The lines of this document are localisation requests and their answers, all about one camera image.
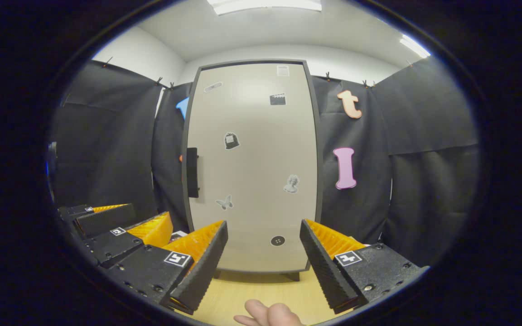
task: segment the butterfly sticker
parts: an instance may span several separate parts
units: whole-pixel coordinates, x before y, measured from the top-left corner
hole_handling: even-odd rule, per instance
[[[221,206],[221,208],[224,211],[226,211],[227,207],[232,208],[231,195],[227,196],[227,198],[225,198],[225,201],[215,200],[215,203],[219,204],[219,206]]]

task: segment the white wall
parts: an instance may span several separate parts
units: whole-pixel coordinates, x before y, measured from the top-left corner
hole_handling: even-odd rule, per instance
[[[346,50],[313,45],[265,45],[219,52],[187,62],[178,78],[178,84],[194,81],[200,66],[257,58],[307,60],[311,75],[325,76],[329,72],[331,78],[359,83],[367,80],[369,85],[372,81],[380,82],[400,70],[387,62]]]
[[[162,77],[161,83],[176,82],[184,60],[172,49],[139,27],[132,27],[104,46],[93,60],[131,70],[151,80]]]

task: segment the blue shape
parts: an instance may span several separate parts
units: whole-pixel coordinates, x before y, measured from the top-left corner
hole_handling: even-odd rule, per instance
[[[187,106],[189,105],[189,98],[187,97],[186,99],[180,101],[177,105],[176,105],[176,108],[177,109],[180,109],[180,113],[183,114],[183,119],[186,119],[185,116],[187,114]]]

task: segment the pink letter i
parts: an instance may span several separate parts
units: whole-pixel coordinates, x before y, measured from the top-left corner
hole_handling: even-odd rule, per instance
[[[338,157],[339,179],[335,187],[338,189],[347,189],[356,187],[356,180],[352,171],[352,155],[354,150],[349,147],[342,147],[333,150],[333,154]]]

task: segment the wooden floor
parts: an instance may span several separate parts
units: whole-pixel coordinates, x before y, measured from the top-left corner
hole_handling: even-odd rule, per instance
[[[232,318],[238,314],[249,316],[244,307],[248,299],[257,299],[266,306],[284,303],[298,314],[305,325],[317,324],[352,311],[350,309],[334,314],[310,268],[307,272],[299,273],[298,282],[280,274],[255,275],[223,271],[218,279],[211,281],[193,316],[177,312],[215,326],[238,326],[240,324]]]

